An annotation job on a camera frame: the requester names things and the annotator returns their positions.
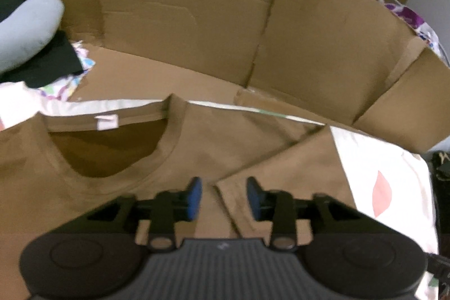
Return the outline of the brown t-shirt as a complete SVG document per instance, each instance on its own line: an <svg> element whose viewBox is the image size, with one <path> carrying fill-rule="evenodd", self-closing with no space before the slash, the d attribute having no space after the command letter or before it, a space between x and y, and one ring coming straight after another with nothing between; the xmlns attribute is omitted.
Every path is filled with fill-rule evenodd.
<svg viewBox="0 0 450 300"><path fill-rule="evenodd" d="M37 114L1 133L3 299L28 295L18 261L29 241L126 193L151 199L200 177L200 213L177 224L179 238L268 237L251 216L248 177L301 199L323 192L355 203L327 126L176 96L116 115L105 131L95 115Z"/></svg>

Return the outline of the large cardboard box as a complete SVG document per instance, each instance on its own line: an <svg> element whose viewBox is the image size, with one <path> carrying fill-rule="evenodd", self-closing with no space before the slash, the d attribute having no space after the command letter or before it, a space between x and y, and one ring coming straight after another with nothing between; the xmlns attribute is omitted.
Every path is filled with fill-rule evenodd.
<svg viewBox="0 0 450 300"><path fill-rule="evenodd" d="M61 0L96 65L78 100L241 103L427 152L449 136L449 68L376 0Z"/></svg>

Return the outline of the black folded garment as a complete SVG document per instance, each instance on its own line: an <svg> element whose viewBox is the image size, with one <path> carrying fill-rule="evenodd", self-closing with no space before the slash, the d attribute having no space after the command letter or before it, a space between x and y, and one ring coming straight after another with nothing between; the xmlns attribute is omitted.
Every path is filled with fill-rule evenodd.
<svg viewBox="0 0 450 300"><path fill-rule="evenodd" d="M433 182L449 187L449 153L448 152L433 152L430 161Z"/></svg>

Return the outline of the purple white refill pouch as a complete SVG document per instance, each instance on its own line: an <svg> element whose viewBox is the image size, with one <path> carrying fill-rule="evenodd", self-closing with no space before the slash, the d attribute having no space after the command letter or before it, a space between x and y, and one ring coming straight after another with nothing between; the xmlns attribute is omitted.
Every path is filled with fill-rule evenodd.
<svg viewBox="0 0 450 300"><path fill-rule="evenodd" d="M384 3L384 6L414 29L439 58L443 58L438 35L419 14L406 5Z"/></svg>

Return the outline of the pastel patterned cloth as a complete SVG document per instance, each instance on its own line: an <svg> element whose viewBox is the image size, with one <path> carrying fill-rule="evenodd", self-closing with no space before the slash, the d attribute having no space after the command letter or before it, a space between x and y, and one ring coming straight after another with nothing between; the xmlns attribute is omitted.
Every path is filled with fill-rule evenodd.
<svg viewBox="0 0 450 300"><path fill-rule="evenodd" d="M49 85L36 88L35 91L44 98L66 102L75 93L83 78L94 68L96 62L90 58L89 51L82 41L72 42L78 61L82 66L80 74L70 74L58 78Z"/></svg>

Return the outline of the cream bear print blanket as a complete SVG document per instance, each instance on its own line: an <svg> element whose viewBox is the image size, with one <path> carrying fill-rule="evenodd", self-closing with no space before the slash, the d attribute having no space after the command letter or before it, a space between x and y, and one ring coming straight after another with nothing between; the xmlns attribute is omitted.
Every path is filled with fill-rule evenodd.
<svg viewBox="0 0 450 300"><path fill-rule="evenodd" d="M95 115L98 117L98 130L105 131L118 126L117 110L159 103L168 97L127 96L70 103L47 100L22 83L9 83L1 86L1 133L37 114L53 117ZM240 110L215 103L191 104ZM327 127L331 130L355 200L352 207L411 237L423 250L436 252L435 210L425 160L396 145L345 129Z"/></svg>

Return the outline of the blue-grey neck pillow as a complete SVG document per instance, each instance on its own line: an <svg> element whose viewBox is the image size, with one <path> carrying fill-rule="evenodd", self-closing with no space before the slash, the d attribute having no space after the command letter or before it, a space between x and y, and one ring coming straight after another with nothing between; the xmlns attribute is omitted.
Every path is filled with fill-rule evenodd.
<svg viewBox="0 0 450 300"><path fill-rule="evenodd" d="M16 69L36 56L60 27L61 0L24 0L1 21L1 73Z"/></svg>

